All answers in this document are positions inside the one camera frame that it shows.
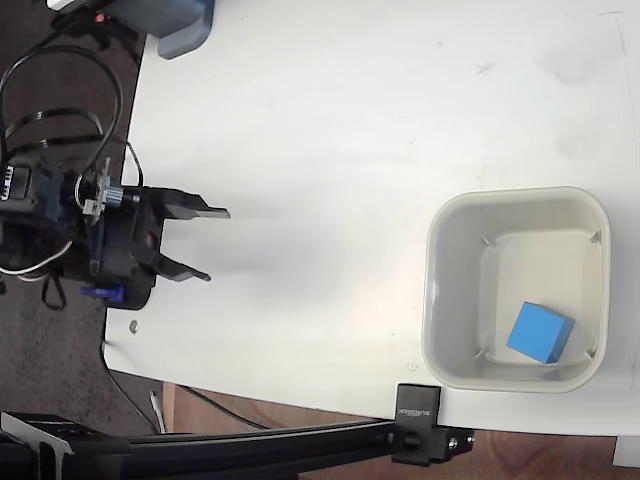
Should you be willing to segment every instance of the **black bracket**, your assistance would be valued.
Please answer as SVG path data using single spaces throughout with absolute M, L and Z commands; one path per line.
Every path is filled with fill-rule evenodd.
M 0 419 L 2 430 L 33 453 L 29 460 L 33 461 L 32 472 L 36 475 L 19 478 L 120 479 L 122 459 L 131 454 L 131 446 L 125 439 L 110 437 L 57 415 L 2 413 Z
M 391 460 L 428 467 L 470 452 L 473 430 L 437 425 L 440 387 L 398 385 Z

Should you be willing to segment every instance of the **white table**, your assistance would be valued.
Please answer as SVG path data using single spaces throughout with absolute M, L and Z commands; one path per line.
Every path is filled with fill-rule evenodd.
M 163 252 L 213 280 L 109 311 L 110 367 L 391 418 L 398 383 L 437 383 L 420 336 L 438 208 L 576 185 L 611 221 L 602 367 L 568 394 L 445 390 L 439 420 L 640 434 L 639 27 L 632 0 L 218 0 L 196 52 L 150 40 L 130 135 L 147 183 L 233 218 L 167 224 Z

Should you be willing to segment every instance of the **square container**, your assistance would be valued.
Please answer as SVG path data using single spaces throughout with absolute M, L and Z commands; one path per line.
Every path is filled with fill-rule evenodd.
M 568 392 L 604 358 L 611 232 L 588 192 L 573 187 L 461 195 L 429 229 L 423 356 L 444 385 Z M 523 303 L 575 320 L 558 363 L 509 347 Z

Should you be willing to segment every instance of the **blue block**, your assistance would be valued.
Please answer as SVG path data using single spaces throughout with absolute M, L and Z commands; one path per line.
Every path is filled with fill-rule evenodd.
M 507 346 L 542 363 L 556 363 L 567 344 L 574 321 L 540 305 L 522 306 Z

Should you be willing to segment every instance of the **black cable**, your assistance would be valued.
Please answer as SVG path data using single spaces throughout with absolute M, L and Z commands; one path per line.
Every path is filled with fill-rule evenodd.
M 53 282 L 53 286 L 58 294 L 58 303 L 49 301 L 49 284 Z M 60 277 L 56 272 L 49 273 L 44 279 L 42 284 L 42 290 L 40 291 L 40 301 L 49 309 L 54 312 L 61 312 L 67 308 L 67 296 L 64 293 L 64 287 L 60 283 Z
M 217 408 L 222 413 L 224 413 L 226 415 L 229 415 L 231 418 L 235 418 L 239 422 L 242 422 L 242 423 L 244 423 L 246 425 L 249 425 L 250 427 L 257 428 L 258 430 L 269 430 L 269 427 L 265 427 L 264 425 L 261 425 L 261 424 L 259 424 L 257 422 L 254 422 L 253 420 L 249 420 L 248 418 L 245 418 L 245 417 L 243 417 L 241 415 L 238 415 L 237 413 L 232 412 L 228 408 L 225 408 L 222 405 L 220 405 L 215 400 L 212 400 L 209 397 L 207 397 L 205 395 L 202 395 L 200 392 L 198 392 L 197 390 L 194 390 L 191 387 L 187 387 L 185 385 L 178 385 L 178 386 L 180 388 L 182 388 L 185 392 L 189 392 L 191 395 L 194 395 L 194 396 L 198 397 L 203 402 L 207 402 L 212 407 Z
M 6 132 L 5 132 L 4 117 L 3 117 L 3 114 L 2 114 L 2 106 L 4 105 L 4 93 L 5 93 L 5 90 L 7 88 L 7 84 L 9 82 L 9 79 L 11 78 L 11 76 L 15 73 L 15 71 L 18 68 L 20 68 L 22 65 L 24 65 L 28 61 L 32 60 L 33 58 L 36 58 L 36 57 L 41 56 L 41 55 L 52 55 L 52 54 L 60 54 L 60 53 L 79 55 L 79 56 L 84 57 L 84 58 L 86 58 L 88 60 L 91 60 L 109 78 L 109 80 L 110 80 L 110 82 L 111 82 L 111 84 L 112 84 L 112 86 L 113 86 L 113 88 L 115 90 L 115 94 L 116 94 L 115 106 L 114 106 L 114 115 L 113 115 L 113 119 L 111 121 L 111 125 L 107 129 L 105 135 L 103 136 L 102 140 L 100 141 L 100 143 L 96 147 L 96 149 L 93 152 L 93 154 L 87 160 L 87 163 L 86 163 L 84 169 L 82 170 L 83 177 L 95 165 L 95 163 L 97 162 L 98 158 L 100 157 L 100 155 L 104 151 L 105 147 L 107 146 L 107 144 L 111 141 L 112 137 L 114 136 L 115 131 L 118 128 L 118 125 L 120 124 L 120 120 L 122 118 L 124 94 L 123 94 L 123 90 L 122 90 L 122 85 L 120 84 L 120 80 L 118 79 L 118 77 L 116 76 L 114 71 L 111 69 L 111 67 L 109 67 L 109 65 L 106 64 L 95 53 L 93 53 L 91 50 L 87 50 L 86 48 L 75 47 L 75 46 L 70 46 L 70 45 L 60 45 L 60 46 L 53 46 L 53 47 L 36 49 L 36 50 L 30 50 L 26 55 L 24 55 L 17 62 L 15 62 L 4 73 L 4 75 L 0 79 L 0 172 L 3 172 L 5 170 L 6 162 L 8 161 L 8 158 L 7 158 L 8 157 L 7 138 L 6 138 Z
M 10 125 L 5 132 L 5 136 L 8 139 L 14 133 L 18 132 L 23 127 L 30 125 L 35 122 L 39 122 L 41 120 L 46 120 L 48 118 L 55 117 L 82 117 L 89 120 L 96 130 L 98 134 L 104 135 L 104 130 L 102 128 L 102 123 L 100 123 L 100 119 L 97 115 L 89 110 L 85 110 L 84 108 L 52 108 L 51 110 L 42 110 L 39 112 L 30 113 L 29 115 L 25 115 L 20 120 L 18 120 L 13 125 Z
M 149 426 L 149 428 L 151 429 L 151 431 L 155 434 L 155 435 L 160 435 L 160 430 L 158 429 L 158 427 L 156 427 L 156 425 L 151 421 L 151 419 L 142 411 L 142 409 L 136 404 L 136 402 L 134 402 L 131 397 L 127 394 L 127 392 L 125 392 L 123 390 L 123 388 L 120 386 L 120 384 L 118 383 L 118 381 L 115 379 L 115 377 L 113 376 L 113 374 L 111 373 L 111 370 L 109 369 L 109 366 L 107 365 L 107 361 L 104 358 L 104 346 L 107 343 L 107 315 L 105 314 L 104 317 L 104 322 L 102 325 L 102 341 L 100 342 L 100 352 L 99 352 L 99 356 L 100 356 L 100 362 L 102 363 L 102 367 L 104 368 L 104 371 L 106 372 L 107 376 L 109 377 L 109 379 L 111 380 L 111 383 L 113 383 L 113 386 L 116 387 L 116 390 L 118 390 L 118 392 L 120 393 L 120 395 L 122 395 L 124 397 L 124 399 L 127 401 L 127 403 L 129 405 L 131 405 L 131 407 L 136 411 L 136 413 L 138 415 L 140 415 L 140 417 L 142 417 L 142 419 L 145 421 L 145 423 Z
M 53 42 L 56 38 L 58 38 L 63 33 L 64 33 L 64 30 L 62 30 L 62 31 L 56 30 L 56 31 L 50 33 L 49 35 L 44 37 L 40 43 L 37 43 L 34 47 L 32 47 L 31 50 L 38 50 L 39 48 L 46 47 L 47 45 L 49 45 L 51 42 Z
M 90 112 L 89 110 L 85 110 L 83 108 L 54 108 L 51 110 L 42 110 L 39 112 L 30 113 L 29 115 L 25 115 L 19 121 L 10 125 L 6 130 L 6 138 L 11 137 L 14 133 L 18 132 L 21 128 L 31 124 L 36 123 L 41 120 L 46 120 L 48 118 L 54 117 L 65 117 L 65 116 L 79 116 L 89 120 L 93 126 L 96 128 L 98 135 L 78 135 L 73 137 L 56 137 L 49 139 L 42 139 L 37 142 L 28 143 L 26 145 L 21 145 L 13 150 L 10 150 L 7 153 L 8 158 L 12 158 L 14 155 L 18 153 L 26 153 L 34 150 L 41 150 L 44 148 L 55 147 L 55 146 L 66 146 L 66 145 L 80 145 L 83 143 L 92 143 L 99 142 L 102 140 L 102 136 L 104 135 L 104 130 L 102 128 L 102 123 L 100 123 L 100 119 L 96 114 Z M 112 142 L 120 143 L 129 149 L 131 152 L 131 157 L 133 158 L 134 163 L 136 164 L 136 169 L 138 170 L 138 187 L 142 188 L 144 186 L 144 174 L 142 173 L 142 165 L 140 164 L 140 160 L 138 159 L 138 155 L 131 145 L 129 140 L 124 140 L 119 137 L 114 137 L 111 139 Z

